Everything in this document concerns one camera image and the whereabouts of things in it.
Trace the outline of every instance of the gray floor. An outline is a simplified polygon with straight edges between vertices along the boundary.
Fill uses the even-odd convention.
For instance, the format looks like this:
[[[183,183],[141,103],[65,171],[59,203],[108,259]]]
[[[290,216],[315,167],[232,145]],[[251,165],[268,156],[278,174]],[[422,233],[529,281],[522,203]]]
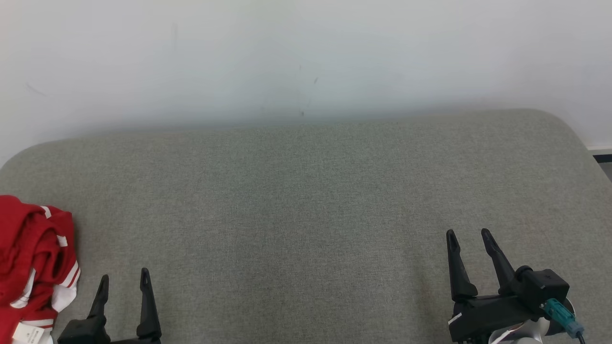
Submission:
[[[612,162],[600,163],[599,166],[602,167],[608,178],[610,178],[610,181],[612,181]]]

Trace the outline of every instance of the black cable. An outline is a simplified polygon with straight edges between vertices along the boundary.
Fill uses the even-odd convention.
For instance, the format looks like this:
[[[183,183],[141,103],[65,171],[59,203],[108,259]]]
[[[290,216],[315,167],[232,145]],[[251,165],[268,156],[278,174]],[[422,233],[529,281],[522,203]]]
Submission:
[[[582,336],[582,333],[580,333],[580,332],[576,333],[576,338],[578,338],[578,340],[580,341],[580,344],[585,344],[584,337]]]

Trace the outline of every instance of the red cloth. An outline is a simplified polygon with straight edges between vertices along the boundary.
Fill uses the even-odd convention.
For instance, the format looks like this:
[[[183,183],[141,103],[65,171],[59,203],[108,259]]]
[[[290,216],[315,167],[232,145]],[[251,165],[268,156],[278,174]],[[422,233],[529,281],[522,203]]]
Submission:
[[[0,196],[0,343],[20,321],[50,329],[76,296],[72,215]]]

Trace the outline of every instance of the red garment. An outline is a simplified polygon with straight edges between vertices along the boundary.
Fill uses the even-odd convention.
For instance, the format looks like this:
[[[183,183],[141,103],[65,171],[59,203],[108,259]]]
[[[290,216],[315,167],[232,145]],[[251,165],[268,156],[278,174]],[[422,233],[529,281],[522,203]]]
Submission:
[[[71,213],[0,196],[0,238],[0,343],[20,321],[50,332],[77,295]]]

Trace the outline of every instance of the teal cable connector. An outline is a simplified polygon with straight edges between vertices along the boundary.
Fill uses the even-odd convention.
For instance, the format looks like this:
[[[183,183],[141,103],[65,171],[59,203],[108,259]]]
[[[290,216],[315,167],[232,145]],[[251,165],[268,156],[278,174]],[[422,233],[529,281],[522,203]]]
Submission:
[[[546,314],[563,326],[571,338],[576,338],[578,335],[584,334],[584,326],[577,322],[576,316],[562,303],[557,301],[557,299],[547,300],[542,308]]]

